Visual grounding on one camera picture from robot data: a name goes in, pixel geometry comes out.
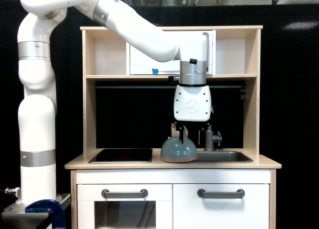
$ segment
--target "gray faucet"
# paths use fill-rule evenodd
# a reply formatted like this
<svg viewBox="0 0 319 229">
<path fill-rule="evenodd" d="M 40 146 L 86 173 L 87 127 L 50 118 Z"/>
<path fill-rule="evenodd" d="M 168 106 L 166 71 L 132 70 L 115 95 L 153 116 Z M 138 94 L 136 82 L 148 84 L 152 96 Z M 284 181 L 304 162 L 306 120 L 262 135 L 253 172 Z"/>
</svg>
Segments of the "gray faucet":
<svg viewBox="0 0 319 229">
<path fill-rule="evenodd" d="M 214 131 L 212 131 L 211 125 L 210 125 L 205 132 L 204 151 L 216 151 L 216 149 L 214 148 L 214 143 L 218 143 L 218 146 L 220 146 L 221 140 L 222 138 L 221 138 L 220 132 L 218 132 L 218 134 L 214 134 Z"/>
</svg>

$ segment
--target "black stove plate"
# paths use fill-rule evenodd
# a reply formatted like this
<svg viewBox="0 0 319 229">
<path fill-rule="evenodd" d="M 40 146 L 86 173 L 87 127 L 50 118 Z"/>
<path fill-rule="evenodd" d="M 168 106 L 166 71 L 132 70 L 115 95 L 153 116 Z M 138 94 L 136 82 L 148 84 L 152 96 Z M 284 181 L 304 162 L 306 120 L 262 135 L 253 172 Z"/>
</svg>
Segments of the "black stove plate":
<svg viewBox="0 0 319 229">
<path fill-rule="evenodd" d="M 150 163 L 151 148 L 108 148 L 99 152 L 89 163 Z"/>
</svg>

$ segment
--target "sink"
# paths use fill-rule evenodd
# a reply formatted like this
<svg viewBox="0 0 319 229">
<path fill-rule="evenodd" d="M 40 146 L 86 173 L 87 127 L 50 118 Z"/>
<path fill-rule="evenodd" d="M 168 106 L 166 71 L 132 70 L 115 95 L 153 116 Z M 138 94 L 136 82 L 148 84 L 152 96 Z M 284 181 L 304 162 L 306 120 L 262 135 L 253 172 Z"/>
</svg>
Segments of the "sink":
<svg viewBox="0 0 319 229">
<path fill-rule="evenodd" d="M 194 162 L 228 162 L 228 163 L 250 163 L 253 160 L 241 152 L 235 151 L 198 151 L 198 158 Z"/>
</svg>

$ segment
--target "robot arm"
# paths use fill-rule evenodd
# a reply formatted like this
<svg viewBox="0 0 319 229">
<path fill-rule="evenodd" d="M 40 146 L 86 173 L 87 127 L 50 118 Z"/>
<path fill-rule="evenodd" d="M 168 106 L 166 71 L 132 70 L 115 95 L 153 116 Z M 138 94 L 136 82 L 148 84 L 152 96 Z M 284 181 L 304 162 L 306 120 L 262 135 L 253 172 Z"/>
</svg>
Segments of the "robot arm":
<svg viewBox="0 0 319 229">
<path fill-rule="evenodd" d="M 24 9 L 39 18 L 74 6 L 81 13 L 113 31 L 156 61 L 174 59 L 179 51 L 175 39 L 140 17 L 120 0 L 20 0 Z"/>
<path fill-rule="evenodd" d="M 180 59 L 180 86 L 175 93 L 174 115 L 181 121 L 208 120 L 211 102 L 205 86 L 205 36 L 178 43 L 119 0 L 20 1 L 29 12 L 18 31 L 19 78 L 24 85 L 24 100 L 18 111 L 23 204 L 56 199 L 56 92 L 49 39 L 70 6 L 156 61 Z"/>
</svg>

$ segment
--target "drawer handle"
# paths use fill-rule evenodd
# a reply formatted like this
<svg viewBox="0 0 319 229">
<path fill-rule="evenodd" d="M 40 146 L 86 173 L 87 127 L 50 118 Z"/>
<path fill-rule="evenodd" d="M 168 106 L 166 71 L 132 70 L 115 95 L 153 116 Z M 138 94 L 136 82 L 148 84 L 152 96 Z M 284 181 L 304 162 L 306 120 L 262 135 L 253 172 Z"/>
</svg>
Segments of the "drawer handle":
<svg viewBox="0 0 319 229">
<path fill-rule="evenodd" d="M 140 192 L 111 192 L 107 189 L 102 190 L 103 198 L 145 198 L 148 196 L 148 191 L 142 189 Z"/>
<path fill-rule="evenodd" d="M 228 192 L 206 192 L 204 189 L 198 189 L 197 195 L 200 198 L 214 198 L 214 199 L 236 199 L 243 198 L 245 196 L 245 191 L 238 189 L 235 193 Z"/>
</svg>

